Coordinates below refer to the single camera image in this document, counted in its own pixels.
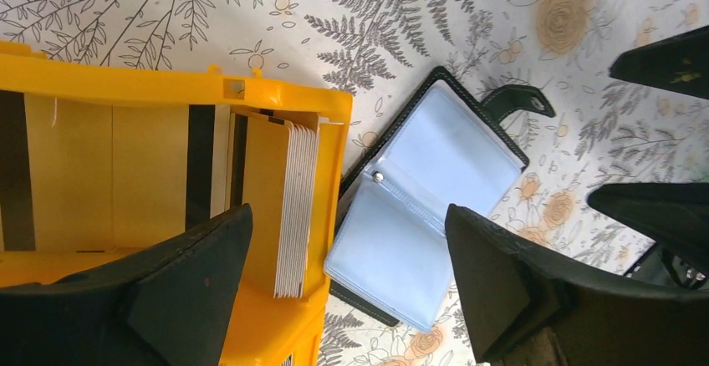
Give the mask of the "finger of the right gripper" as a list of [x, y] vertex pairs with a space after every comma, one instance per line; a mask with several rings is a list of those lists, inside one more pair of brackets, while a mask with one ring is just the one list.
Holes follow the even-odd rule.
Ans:
[[588, 194], [587, 203], [697, 269], [708, 268], [706, 182], [607, 184]]
[[708, 27], [622, 53], [610, 77], [699, 99], [708, 98]]

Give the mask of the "orange bin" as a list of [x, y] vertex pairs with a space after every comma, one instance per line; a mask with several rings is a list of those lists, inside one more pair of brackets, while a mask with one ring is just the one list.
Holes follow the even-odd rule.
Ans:
[[2, 43], [2, 364], [316, 364], [351, 109]]

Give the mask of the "black leather card holder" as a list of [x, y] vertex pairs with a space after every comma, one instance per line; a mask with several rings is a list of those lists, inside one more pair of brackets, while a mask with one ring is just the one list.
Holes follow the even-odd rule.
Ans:
[[324, 263], [332, 295], [387, 326], [429, 331], [453, 280], [448, 206], [487, 216], [528, 167], [502, 127], [519, 110], [555, 115], [536, 87], [476, 99], [434, 68], [341, 183]]

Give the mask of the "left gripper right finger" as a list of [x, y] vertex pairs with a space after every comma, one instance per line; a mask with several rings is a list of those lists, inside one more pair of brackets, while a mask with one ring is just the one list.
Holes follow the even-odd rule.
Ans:
[[463, 206], [445, 219], [475, 358], [493, 365], [705, 365], [708, 294], [606, 272]]

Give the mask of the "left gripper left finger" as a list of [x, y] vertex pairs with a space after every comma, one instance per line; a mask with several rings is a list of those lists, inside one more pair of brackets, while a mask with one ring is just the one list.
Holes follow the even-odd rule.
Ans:
[[216, 365], [252, 237], [234, 207], [51, 284], [1, 291], [4, 365]]

